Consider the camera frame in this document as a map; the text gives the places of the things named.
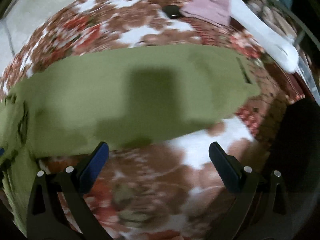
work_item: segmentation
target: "black round object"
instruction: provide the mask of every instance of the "black round object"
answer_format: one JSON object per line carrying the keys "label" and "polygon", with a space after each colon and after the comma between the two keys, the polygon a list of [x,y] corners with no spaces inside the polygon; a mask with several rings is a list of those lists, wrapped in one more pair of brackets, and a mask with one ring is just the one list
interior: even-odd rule
{"label": "black round object", "polygon": [[180,7],[177,5],[167,5],[162,7],[162,10],[170,19],[177,19],[182,16],[180,13]]}

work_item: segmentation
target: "white plastic object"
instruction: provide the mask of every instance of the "white plastic object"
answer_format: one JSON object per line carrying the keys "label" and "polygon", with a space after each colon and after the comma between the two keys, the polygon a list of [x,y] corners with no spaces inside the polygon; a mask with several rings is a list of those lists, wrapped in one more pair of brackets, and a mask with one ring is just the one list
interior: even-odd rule
{"label": "white plastic object", "polygon": [[262,22],[242,0],[230,0],[230,16],[253,35],[284,71],[297,71],[299,54],[295,47]]}

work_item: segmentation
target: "patterned fabric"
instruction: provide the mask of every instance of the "patterned fabric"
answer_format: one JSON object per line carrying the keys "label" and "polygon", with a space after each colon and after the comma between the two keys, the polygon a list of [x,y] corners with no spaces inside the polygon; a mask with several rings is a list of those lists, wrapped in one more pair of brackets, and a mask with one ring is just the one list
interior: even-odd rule
{"label": "patterned fabric", "polygon": [[[261,95],[249,98],[236,115],[207,130],[161,144],[110,153],[84,199],[114,239],[202,238],[234,200],[209,159],[210,143],[218,141],[243,165],[261,171],[286,106],[304,96],[239,23],[218,28],[199,19],[171,20],[161,11],[161,6],[182,6],[185,2],[77,0],[33,33],[0,78],[0,96],[4,98],[16,82],[44,71],[59,59],[136,46],[216,45],[250,58]],[[245,35],[238,39],[237,33]],[[46,158],[39,163],[47,173],[56,173],[81,158]],[[60,201],[68,221],[79,230],[62,194]]]}

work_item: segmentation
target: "green object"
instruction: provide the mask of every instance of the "green object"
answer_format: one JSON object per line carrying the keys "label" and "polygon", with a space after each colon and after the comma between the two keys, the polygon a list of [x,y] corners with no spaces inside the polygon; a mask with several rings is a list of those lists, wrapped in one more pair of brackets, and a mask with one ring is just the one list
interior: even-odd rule
{"label": "green object", "polygon": [[0,164],[18,224],[25,228],[37,158],[88,154],[100,141],[110,150],[139,147],[206,128],[260,93],[247,66],[230,49],[151,46],[68,57],[16,84],[15,99],[0,103]]}

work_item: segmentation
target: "green cloth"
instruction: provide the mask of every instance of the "green cloth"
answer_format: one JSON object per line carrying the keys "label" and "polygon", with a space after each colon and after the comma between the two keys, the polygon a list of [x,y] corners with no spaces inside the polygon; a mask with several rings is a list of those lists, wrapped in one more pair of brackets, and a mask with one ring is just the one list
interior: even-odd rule
{"label": "green cloth", "polygon": [[230,49],[151,46],[68,57],[16,84],[0,104],[0,164],[11,162],[4,186],[19,223],[35,159],[87,154],[100,141],[110,150],[138,147],[206,128],[260,93],[247,66]]}

